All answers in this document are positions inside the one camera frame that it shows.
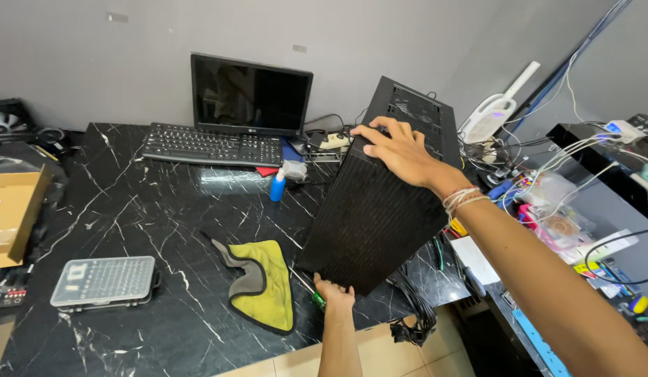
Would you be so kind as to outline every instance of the yellow microfiber cloth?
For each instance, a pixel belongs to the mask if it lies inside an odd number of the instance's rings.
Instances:
[[[294,303],[289,270],[275,241],[229,245],[230,251],[210,239],[228,267],[242,268],[245,275],[229,289],[229,305],[243,318],[264,329],[287,335],[294,329]]]

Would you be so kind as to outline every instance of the blue ruler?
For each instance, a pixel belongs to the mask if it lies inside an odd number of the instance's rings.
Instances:
[[[524,330],[524,333],[528,336],[531,344],[533,344],[533,347],[542,358],[542,361],[545,362],[550,372],[554,376],[569,377],[571,374],[566,369],[564,363],[559,360],[559,357],[556,357],[554,351],[545,343],[545,340],[542,339],[542,336],[540,336],[536,328],[529,322],[529,318],[526,318],[520,309],[512,311],[512,315],[517,319],[517,323],[520,324],[521,329]]]

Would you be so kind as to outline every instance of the black keyboard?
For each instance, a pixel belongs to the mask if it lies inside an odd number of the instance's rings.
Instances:
[[[181,125],[152,124],[142,156],[191,164],[281,167],[277,136],[206,132]]]

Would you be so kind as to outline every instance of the red cloth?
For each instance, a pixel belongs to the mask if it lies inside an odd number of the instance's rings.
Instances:
[[[256,170],[261,176],[269,176],[277,173],[280,169],[278,168],[267,168],[267,167],[256,167]]]

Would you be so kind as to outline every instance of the green screwdriver handle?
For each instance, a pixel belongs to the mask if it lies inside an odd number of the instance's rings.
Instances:
[[[319,292],[315,291],[312,294],[312,302],[319,306],[319,309],[321,309],[321,311],[326,310],[326,301],[324,301],[324,298],[319,294]]]

